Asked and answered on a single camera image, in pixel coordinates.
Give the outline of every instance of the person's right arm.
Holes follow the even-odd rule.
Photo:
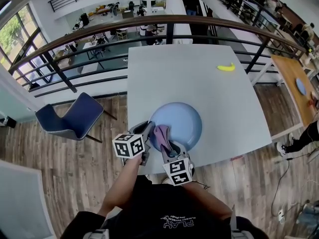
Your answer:
[[[204,190],[198,183],[189,182],[183,184],[183,187],[192,198],[197,200],[213,216],[221,220],[231,217],[232,210],[218,198]]]

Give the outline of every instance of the round plate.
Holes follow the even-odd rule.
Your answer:
[[[301,94],[303,94],[304,96],[307,94],[307,90],[303,82],[299,78],[296,78],[296,86]]]
[[[202,122],[198,112],[185,103],[169,103],[158,108],[150,121],[156,125],[169,127],[169,140],[177,141],[187,150],[192,149],[198,142]],[[155,135],[152,133],[151,142],[160,151]]]

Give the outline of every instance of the ceiling light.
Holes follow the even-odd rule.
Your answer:
[[[8,7],[9,5],[12,3],[11,0],[6,0],[4,1],[1,5],[0,5],[0,14],[2,14]]]

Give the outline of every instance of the yellow banana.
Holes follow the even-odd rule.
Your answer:
[[[230,66],[217,66],[217,68],[221,71],[231,72],[235,70],[235,65],[231,63]]]

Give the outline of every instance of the wooden floor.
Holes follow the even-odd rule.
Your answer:
[[[271,134],[297,123],[286,87],[256,86]],[[60,236],[78,211],[96,212],[119,172],[120,159],[113,154],[112,138],[127,129],[127,97],[98,100],[117,121],[102,115],[90,135],[102,139],[99,144],[89,139],[76,142],[49,135],[35,122],[17,124],[15,129],[0,128],[0,159],[40,169],[49,215],[57,236]],[[70,105],[56,107],[63,115]],[[299,156],[314,148],[310,145]],[[319,158],[307,164],[305,157],[290,161],[290,170],[282,180],[273,210],[284,212],[296,204],[281,225],[271,215],[278,180],[288,166],[279,157],[275,144],[250,152],[235,160],[225,160],[196,168],[195,178],[210,186],[210,193],[236,206],[236,214],[250,219],[272,239],[285,235],[305,237],[307,230],[294,225],[301,210],[299,203],[317,200],[319,195]],[[151,176],[160,182],[163,175]]]

